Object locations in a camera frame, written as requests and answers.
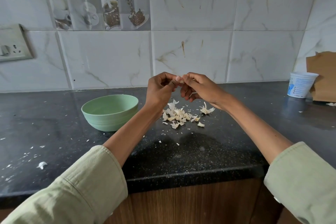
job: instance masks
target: hand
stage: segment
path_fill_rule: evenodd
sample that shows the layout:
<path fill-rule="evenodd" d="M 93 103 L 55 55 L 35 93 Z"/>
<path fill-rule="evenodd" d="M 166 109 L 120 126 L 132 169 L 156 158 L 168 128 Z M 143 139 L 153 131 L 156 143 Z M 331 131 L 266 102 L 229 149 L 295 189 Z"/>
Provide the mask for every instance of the hand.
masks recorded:
<path fill-rule="evenodd" d="M 181 88 L 181 97 L 189 102 L 197 98 L 204 99 L 214 107 L 224 110 L 226 100 L 233 98 L 204 74 L 187 73 L 182 78 L 185 84 Z"/>
<path fill-rule="evenodd" d="M 181 77 L 163 72 L 148 80 L 147 96 L 145 106 L 158 113 L 162 113 L 167 105 L 171 93 L 179 86 Z"/>

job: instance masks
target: white plastic cup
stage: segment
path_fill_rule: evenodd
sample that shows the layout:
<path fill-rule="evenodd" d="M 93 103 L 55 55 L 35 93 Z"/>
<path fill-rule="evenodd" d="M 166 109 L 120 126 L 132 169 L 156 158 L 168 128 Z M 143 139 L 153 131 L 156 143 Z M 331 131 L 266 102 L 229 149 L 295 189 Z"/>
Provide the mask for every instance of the white plastic cup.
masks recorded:
<path fill-rule="evenodd" d="M 306 98 L 306 95 L 318 76 L 316 73 L 292 72 L 287 95 L 293 98 Z"/>

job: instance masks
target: person's right hand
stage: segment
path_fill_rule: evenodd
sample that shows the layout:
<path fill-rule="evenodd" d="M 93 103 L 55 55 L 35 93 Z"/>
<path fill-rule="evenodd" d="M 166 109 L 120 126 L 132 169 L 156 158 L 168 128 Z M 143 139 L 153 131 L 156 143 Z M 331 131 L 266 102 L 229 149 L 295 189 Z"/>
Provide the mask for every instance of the person's right hand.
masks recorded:
<path fill-rule="evenodd" d="M 224 110 L 225 102 L 232 97 L 204 74 L 190 72 L 182 78 L 185 84 L 181 88 L 181 97 L 189 102 L 204 99 L 214 107 Z"/>

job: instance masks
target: bowl rim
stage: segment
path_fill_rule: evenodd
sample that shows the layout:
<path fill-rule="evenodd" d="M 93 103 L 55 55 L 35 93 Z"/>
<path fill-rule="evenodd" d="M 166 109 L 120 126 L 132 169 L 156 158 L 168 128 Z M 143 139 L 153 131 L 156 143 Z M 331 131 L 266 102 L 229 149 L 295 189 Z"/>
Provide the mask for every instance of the bowl rim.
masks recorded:
<path fill-rule="evenodd" d="M 121 111 L 121 112 L 109 113 L 109 114 L 91 114 L 91 113 L 87 113 L 87 112 L 83 111 L 83 107 L 87 103 L 89 103 L 89 102 L 91 102 L 93 100 L 99 99 L 99 98 L 105 98 L 105 97 L 109 97 L 109 96 L 131 96 L 131 97 L 133 97 L 133 98 L 135 98 L 137 100 L 137 103 L 134 106 L 132 106 L 131 108 L 127 109 L 127 110 L 124 110 L 124 111 Z M 128 95 L 128 94 L 113 94 L 113 95 L 102 96 L 102 97 L 99 97 L 99 98 L 91 99 L 90 101 L 87 101 L 84 105 L 82 105 L 82 108 L 81 108 L 82 113 L 85 113 L 87 115 L 92 115 L 92 116 L 107 116 L 107 115 L 113 115 L 113 114 L 119 114 L 119 113 L 122 113 L 122 112 L 127 112 L 127 111 L 131 110 L 132 108 L 136 107 L 139 104 L 139 99 L 137 97 L 132 96 L 132 95 Z"/>

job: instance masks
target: person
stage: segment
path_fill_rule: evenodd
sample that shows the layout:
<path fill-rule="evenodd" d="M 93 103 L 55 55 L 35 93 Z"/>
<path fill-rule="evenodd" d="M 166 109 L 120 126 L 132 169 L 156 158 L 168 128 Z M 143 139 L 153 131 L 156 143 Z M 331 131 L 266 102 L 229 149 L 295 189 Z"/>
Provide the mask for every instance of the person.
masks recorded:
<path fill-rule="evenodd" d="M 3 224 L 103 223 L 127 197 L 121 167 L 181 86 L 190 102 L 204 99 L 228 112 L 270 164 L 266 187 L 303 223 L 336 223 L 336 170 L 304 142 L 292 144 L 205 75 L 161 73 L 148 81 L 145 105 L 103 145 L 94 146 Z"/>

